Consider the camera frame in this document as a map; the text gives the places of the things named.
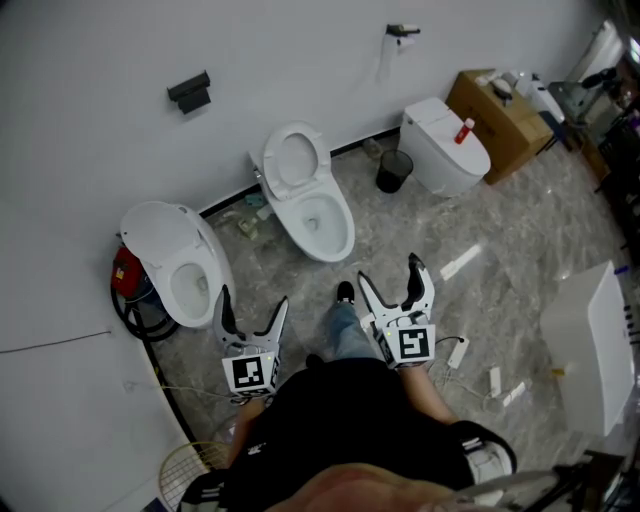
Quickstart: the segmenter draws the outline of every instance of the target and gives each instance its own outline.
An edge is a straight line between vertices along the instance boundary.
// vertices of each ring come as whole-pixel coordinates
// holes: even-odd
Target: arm
[[[431,382],[424,366],[401,368],[398,370],[398,375],[400,375],[409,402],[418,411],[445,425],[451,425],[458,421],[458,417],[449,409]]]
[[[229,458],[227,465],[230,467],[236,459],[240,450],[246,443],[251,428],[255,424],[255,420],[264,411],[264,400],[250,400],[238,409],[236,416],[236,426],[233,432],[233,441],[229,450]]]

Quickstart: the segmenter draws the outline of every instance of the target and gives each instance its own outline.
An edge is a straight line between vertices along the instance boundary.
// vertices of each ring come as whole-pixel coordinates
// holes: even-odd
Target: red bottle
[[[467,120],[462,125],[462,128],[460,128],[458,135],[456,135],[455,139],[453,139],[456,141],[456,144],[462,144],[462,141],[466,138],[468,133],[473,129],[475,124],[476,123],[473,121],[473,119],[467,118]]]

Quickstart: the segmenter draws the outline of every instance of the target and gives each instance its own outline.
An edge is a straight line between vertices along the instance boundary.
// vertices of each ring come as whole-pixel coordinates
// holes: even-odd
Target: jeans
[[[336,359],[371,357],[379,359],[367,334],[360,326],[355,308],[338,302],[329,313],[329,342]]]

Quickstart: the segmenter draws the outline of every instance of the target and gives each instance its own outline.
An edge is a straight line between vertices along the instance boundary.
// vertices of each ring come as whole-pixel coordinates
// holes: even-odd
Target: cardboard box
[[[463,121],[475,121],[473,133],[491,158],[485,175],[493,184],[518,170],[535,156],[553,136],[538,113],[515,90],[508,107],[502,104],[491,85],[480,87],[475,78],[490,70],[461,71],[453,84],[446,104]]]

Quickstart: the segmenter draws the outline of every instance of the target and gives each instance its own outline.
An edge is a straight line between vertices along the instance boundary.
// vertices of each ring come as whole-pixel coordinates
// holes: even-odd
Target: wall-mounted toilet
[[[120,233],[179,324],[208,328],[223,284],[235,299],[224,249],[209,224],[190,208],[160,201],[139,204],[122,218]]]
[[[331,174],[322,135],[297,121],[271,134],[251,155],[262,191],[293,241],[310,258],[336,262],[355,241],[349,206]]]
[[[451,197],[473,187],[489,172],[487,150],[473,132],[456,144],[462,120],[438,98],[404,111],[398,149],[414,162],[413,175],[427,190]]]

